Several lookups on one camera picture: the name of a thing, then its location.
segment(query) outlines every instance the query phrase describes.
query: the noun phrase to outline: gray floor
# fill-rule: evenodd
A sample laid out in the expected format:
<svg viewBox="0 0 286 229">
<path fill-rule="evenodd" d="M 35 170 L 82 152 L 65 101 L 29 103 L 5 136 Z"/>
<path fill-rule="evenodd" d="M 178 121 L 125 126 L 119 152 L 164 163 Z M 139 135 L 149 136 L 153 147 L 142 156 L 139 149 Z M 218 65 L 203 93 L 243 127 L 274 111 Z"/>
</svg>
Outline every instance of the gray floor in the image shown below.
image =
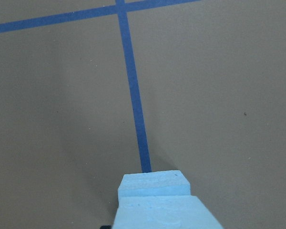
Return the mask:
<svg viewBox="0 0 286 229">
<path fill-rule="evenodd" d="M 0 23 L 113 2 L 0 1 Z M 286 1 L 129 22 L 153 170 L 181 170 L 226 229 L 286 229 Z M 117 16 L 0 34 L 0 229 L 112 224 L 138 172 Z"/>
</svg>

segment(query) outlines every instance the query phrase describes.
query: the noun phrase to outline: light blue foam block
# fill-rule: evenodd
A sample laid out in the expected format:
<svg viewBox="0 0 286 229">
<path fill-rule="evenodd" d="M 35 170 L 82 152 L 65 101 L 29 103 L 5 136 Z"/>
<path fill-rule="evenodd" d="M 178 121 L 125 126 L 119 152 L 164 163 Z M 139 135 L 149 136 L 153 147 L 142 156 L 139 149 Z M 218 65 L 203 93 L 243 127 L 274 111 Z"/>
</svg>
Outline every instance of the light blue foam block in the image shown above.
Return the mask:
<svg viewBox="0 0 286 229">
<path fill-rule="evenodd" d="M 124 175 L 118 189 L 122 197 L 190 195 L 190 183 L 179 170 Z"/>
<path fill-rule="evenodd" d="M 195 196 L 125 197 L 112 229 L 223 229 Z"/>
<path fill-rule="evenodd" d="M 124 175 L 112 229 L 223 229 L 179 170 Z"/>
</svg>

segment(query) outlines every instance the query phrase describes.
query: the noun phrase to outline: dark spot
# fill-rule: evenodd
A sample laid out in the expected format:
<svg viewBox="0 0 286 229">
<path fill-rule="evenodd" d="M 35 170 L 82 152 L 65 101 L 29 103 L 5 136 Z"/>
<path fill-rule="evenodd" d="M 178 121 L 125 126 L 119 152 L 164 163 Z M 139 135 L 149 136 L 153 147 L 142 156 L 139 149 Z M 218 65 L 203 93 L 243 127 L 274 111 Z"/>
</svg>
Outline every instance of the dark spot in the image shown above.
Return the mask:
<svg viewBox="0 0 286 229">
<path fill-rule="evenodd" d="M 100 229 L 111 229 L 111 226 L 101 226 Z"/>
</svg>

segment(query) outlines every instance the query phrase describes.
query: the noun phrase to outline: blue tape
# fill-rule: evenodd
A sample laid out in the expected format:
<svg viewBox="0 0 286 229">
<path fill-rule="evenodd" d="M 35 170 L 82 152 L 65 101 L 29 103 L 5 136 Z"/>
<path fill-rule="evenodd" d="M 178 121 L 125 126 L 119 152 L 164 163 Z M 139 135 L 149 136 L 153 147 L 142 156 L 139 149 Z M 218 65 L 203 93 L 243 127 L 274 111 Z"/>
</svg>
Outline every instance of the blue tape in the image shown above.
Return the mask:
<svg viewBox="0 0 286 229">
<path fill-rule="evenodd" d="M 198 0 L 143 0 L 131 3 L 124 3 L 123 5 L 121 5 L 121 7 L 123 8 L 123 10 L 131 12 L 131 11 L 146 10 L 163 6 L 193 2 L 193 1 L 198 1 Z M 40 18 L 7 22 L 0 24 L 0 33 L 23 30 L 45 25 L 53 25 L 69 21 L 78 21 L 88 18 L 112 15 L 116 13 L 117 13 L 116 6 L 113 5 L 113 6 L 99 7 L 89 10 L 80 10 L 75 12 L 56 14 Z"/>
<path fill-rule="evenodd" d="M 158 8 L 163 6 L 172 6 L 181 3 L 188 3 L 199 0 L 143 0 L 127 3 L 125 6 L 125 10 L 127 12 L 138 11 L 138 10 L 146 10 L 152 8 Z"/>
<path fill-rule="evenodd" d="M 140 90 L 137 78 L 137 71 L 135 67 L 133 46 L 128 24 L 127 12 L 152 9 L 152 8 L 176 5 L 180 3 L 187 3 L 193 1 L 198 1 L 198 0 L 143 0 L 131 3 L 125 3 L 124 0 L 115 0 L 116 5 L 113 6 L 105 6 L 89 10 L 80 10 L 80 11 L 56 14 L 46 17 L 3 23 L 0 24 L 0 33 L 118 14 L 120 32 L 124 49 L 126 70 L 128 75 L 128 83 L 129 83 L 131 101 L 133 105 L 133 116 L 135 122 L 135 129 L 137 133 L 141 167 L 142 167 L 142 172 L 147 173 L 151 172 L 152 169 L 148 152 L 142 103 L 140 98 Z"/>
<path fill-rule="evenodd" d="M 0 33 L 23 30 L 45 25 L 53 25 L 69 21 L 78 21 L 78 20 L 95 18 L 111 14 L 116 14 L 116 6 L 105 6 L 89 10 L 80 10 L 80 11 L 56 14 L 46 17 L 8 22 L 0 24 Z"/>
<path fill-rule="evenodd" d="M 133 117 L 134 117 L 135 130 L 137 132 L 137 141 L 140 153 L 141 168 L 143 173 L 148 173 L 152 171 L 152 168 L 148 152 L 143 110 L 140 98 L 137 71 L 134 62 L 133 45 L 130 36 L 127 12 L 125 11 L 124 0 L 115 0 L 115 2 L 117 6 L 121 37 L 124 48 L 124 56 L 125 56 L 126 70 L 128 75 L 130 96 L 133 105 Z"/>
</svg>

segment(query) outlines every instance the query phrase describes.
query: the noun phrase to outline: blue tape line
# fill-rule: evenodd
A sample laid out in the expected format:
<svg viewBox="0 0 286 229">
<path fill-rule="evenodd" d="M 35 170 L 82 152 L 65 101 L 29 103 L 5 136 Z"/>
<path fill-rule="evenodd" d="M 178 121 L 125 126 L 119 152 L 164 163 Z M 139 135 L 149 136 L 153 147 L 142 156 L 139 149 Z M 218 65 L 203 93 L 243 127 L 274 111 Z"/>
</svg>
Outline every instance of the blue tape line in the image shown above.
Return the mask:
<svg viewBox="0 0 286 229">
<path fill-rule="evenodd" d="M 131 11 L 146 10 L 163 6 L 193 2 L 193 1 L 198 1 L 198 0 L 143 0 L 138 2 L 124 3 L 122 7 L 125 11 L 131 12 Z M 113 5 L 113 6 L 99 7 L 89 10 L 80 10 L 75 12 L 56 14 L 40 18 L 7 22 L 0 24 L 0 33 L 23 30 L 45 25 L 53 25 L 69 21 L 95 18 L 100 16 L 112 15 L 116 13 L 117 13 L 116 6 Z"/>
<path fill-rule="evenodd" d="M 15 31 L 15 30 L 23 30 L 45 25 L 53 25 L 69 21 L 78 21 L 78 20 L 106 16 L 116 13 L 117 13 L 116 6 L 105 6 L 89 10 L 80 10 L 80 11 L 56 14 L 40 18 L 7 22 L 4 24 L 0 24 L 0 33 Z"/>
<path fill-rule="evenodd" d="M 128 83 L 129 83 L 131 101 L 133 105 L 133 117 L 134 117 L 135 129 L 137 132 L 141 168 L 143 173 L 148 173 L 152 171 L 152 168 L 148 152 L 143 110 L 140 98 L 137 71 L 134 62 L 133 45 L 128 24 L 127 12 L 125 11 L 124 0 L 115 0 L 115 2 L 117 6 L 117 13 L 119 18 L 120 31 L 121 31 L 124 56 L 126 62 L 126 70 L 128 75 Z"/>
<path fill-rule="evenodd" d="M 158 8 L 163 6 L 172 6 L 181 3 L 188 3 L 199 0 L 143 0 L 127 3 L 125 10 L 127 12 L 138 11 L 138 10 L 146 10 L 152 8 Z"/>
</svg>

